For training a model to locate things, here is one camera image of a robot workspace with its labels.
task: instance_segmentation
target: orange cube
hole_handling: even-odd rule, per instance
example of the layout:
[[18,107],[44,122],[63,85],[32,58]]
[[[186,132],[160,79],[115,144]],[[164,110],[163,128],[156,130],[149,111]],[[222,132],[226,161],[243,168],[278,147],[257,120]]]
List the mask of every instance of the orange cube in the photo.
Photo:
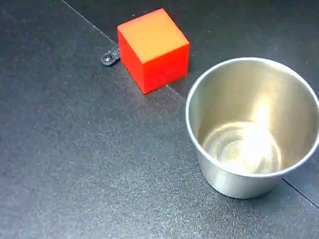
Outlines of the orange cube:
[[118,26],[121,61],[144,94],[186,76],[189,42],[164,9]]

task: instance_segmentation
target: small black clip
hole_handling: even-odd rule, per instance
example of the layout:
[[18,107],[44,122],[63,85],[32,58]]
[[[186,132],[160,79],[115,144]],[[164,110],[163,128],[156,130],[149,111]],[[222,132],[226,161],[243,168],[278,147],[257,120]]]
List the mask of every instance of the small black clip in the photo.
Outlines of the small black clip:
[[101,56],[101,63],[104,66],[112,67],[120,60],[120,49],[119,46],[116,45],[110,51]]

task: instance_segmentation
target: cup rim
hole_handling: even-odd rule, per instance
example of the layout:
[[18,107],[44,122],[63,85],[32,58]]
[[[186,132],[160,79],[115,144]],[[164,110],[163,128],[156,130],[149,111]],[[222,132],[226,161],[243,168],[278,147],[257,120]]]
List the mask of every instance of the cup rim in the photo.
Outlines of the cup rim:
[[316,94],[314,93],[313,89],[297,72],[295,72],[294,70],[292,70],[288,66],[285,66],[279,62],[272,61],[272,60],[265,59],[265,58],[258,58],[258,57],[234,58],[234,59],[230,59],[230,60],[226,60],[226,61],[223,61],[221,63],[218,63],[217,65],[215,65],[215,66],[211,67],[210,69],[208,69],[207,71],[205,71],[203,74],[201,74],[196,79],[195,83],[190,88],[190,91],[189,91],[187,99],[186,99],[186,111],[185,111],[186,125],[187,125],[187,130],[188,130],[188,133],[190,135],[190,138],[191,138],[192,142],[194,143],[194,145],[196,146],[197,150],[199,150],[211,163],[215,164],[217,167],[221,168],[222,170],[224,170],[226,172],[229,172],[229,173],[232,173],[232,174],[235,174],[238,176],[253,177],[253,178],[269,178],[269,177],[276,177],[276,176],[281,176],[281,175],[287,174],[288,172],[293,171],[294,169],[303,165],[314,154],[314,152],[319,144],[319,130],[317,131],[317,136],[316,136],[316,139],[315,139],[311,149],[308,151],[308,153],[301,160],[298,161],[298,163],[296,163],[288,168],[285,168],[283,170],[280,170],[278,172],[263,173],[263,174],[239,173],[239,172],[236,172],[234,170],[227,169],[225,166],[223,166],[223,164],[221,162],[219,162],[217,159],[213,158],[211,155],[209,155],[209,153],[207,153],[204,150],[204,148],[199,144],[199,142],[197,141],[196,137],[193,134],[193,131],[191,129],[190,122],[189,122],[189,105],[190,105],[192,96],[193,96],[194,92],[196,91],[198,85],[205,79],[205,77],[209,73],[213,72],[217,68],[219,68],[223,65],[229,64],[229,63],[237,62],[237,61],[263,62],[263,63],[266,63],[268,65],[274,66],[276,68],[280,68],[281,70],[294,76],[297,80],[299,80],[307,88],[308,92],[312,95],[312,97],[316,103],[316,106],[317,106],[317,112],[319,113],[319,101],[318,101],[318,98],[317,98]]

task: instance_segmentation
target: red cube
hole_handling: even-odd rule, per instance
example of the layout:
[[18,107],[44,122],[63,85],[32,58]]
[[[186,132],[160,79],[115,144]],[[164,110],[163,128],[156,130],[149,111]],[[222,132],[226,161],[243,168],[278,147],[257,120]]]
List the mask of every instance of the red cube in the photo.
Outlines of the red cube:
[[118,26],[121,61],[144,94],[187,75],[189,42],[159,9]]

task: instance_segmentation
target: metal cup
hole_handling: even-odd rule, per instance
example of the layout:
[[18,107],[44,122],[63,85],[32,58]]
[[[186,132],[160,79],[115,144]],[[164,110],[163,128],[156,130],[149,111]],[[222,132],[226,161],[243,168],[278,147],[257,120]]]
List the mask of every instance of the metal cup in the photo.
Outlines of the metal cup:
[[196,80],[187,97],[186,124],[207,182],[229,197],[253,198],[314,153],[319,102],[287,66],[238,58]]

